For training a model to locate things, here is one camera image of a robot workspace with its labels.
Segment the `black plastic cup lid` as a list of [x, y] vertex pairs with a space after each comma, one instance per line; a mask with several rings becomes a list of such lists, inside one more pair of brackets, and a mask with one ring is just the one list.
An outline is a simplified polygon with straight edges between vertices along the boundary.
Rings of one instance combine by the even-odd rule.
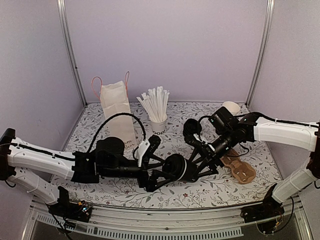
[[187, 170], [187, 161], [180, 154], [172, 154], [166, 158], [162, 172], [166, 180], [179, 181]]

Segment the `stack of paper cups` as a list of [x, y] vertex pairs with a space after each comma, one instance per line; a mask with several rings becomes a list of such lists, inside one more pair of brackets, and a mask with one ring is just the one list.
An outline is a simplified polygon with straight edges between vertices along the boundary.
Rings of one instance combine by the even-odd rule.
[[236, 116], [241, 110], [241, 107], [233, 101], [225, 101], [222, 103], [222, 106], [234, 116]]

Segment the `black paper coffee cup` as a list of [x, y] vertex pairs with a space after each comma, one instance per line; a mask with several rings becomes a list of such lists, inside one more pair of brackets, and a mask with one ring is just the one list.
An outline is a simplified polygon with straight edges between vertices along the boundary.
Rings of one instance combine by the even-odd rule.
[[198, 166], [193, 162], [186, 162], [186, 170], [181, 178], [184, 182], [194, 183], [199, 179], [199, 176], [195, 173], [198, 169]]

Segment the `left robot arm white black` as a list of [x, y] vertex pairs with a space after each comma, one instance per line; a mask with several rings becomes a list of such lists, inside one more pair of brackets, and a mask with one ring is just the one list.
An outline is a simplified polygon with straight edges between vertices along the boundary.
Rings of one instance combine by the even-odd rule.
[[136, 159], [130, 160], [124, 157], [125, 144], [118, 137], [98, 140], [94, 150], [60, 152], [25, 142], [15, 133], [8, 128], [0, 138], [0, 179], [24, 186], [63, 217], [75, 211], [69, 192], [50, 185], [33, 170], [83, 184], [96, 184], [101, 177], [137, 179], [139, 187], [148, 192], [161, 186], [159, 177], [176, 181], [186, 170], [184, 162], [174, 169], [173, 164], [154, 155], [161, 142], [156, 135], [144, 139], [135, 151]]

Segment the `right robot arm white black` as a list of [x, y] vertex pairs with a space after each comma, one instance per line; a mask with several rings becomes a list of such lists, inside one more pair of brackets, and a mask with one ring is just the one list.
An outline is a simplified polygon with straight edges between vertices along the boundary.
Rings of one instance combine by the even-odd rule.
[[238, 119], [225, 107], [208, 118], [218, 138], [209, 143], [198, 134], [185, 137], [193, 147], [209, 150], [209, 159], [218, 160], [242, 142], [274, 142], [310, 151], [310, 157], [290, 176], [272, 186], [259, 206], [262, 218], [269, 218], [289, 197], [320, 178], [320, 124], [273, 119], [260, 112], [250, 112]]

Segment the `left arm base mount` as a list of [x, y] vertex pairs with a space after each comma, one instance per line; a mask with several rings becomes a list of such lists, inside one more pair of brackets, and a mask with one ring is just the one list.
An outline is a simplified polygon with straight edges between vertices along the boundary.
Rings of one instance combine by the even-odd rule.
[[64, 219], [88, 223], [92, 214], [92, 205], [84, 200], [72, 203], [69, 192], [65, 188], [58, 186], [57, 189], [59, 193], [57, 203], [48, 206], [49, 213]]

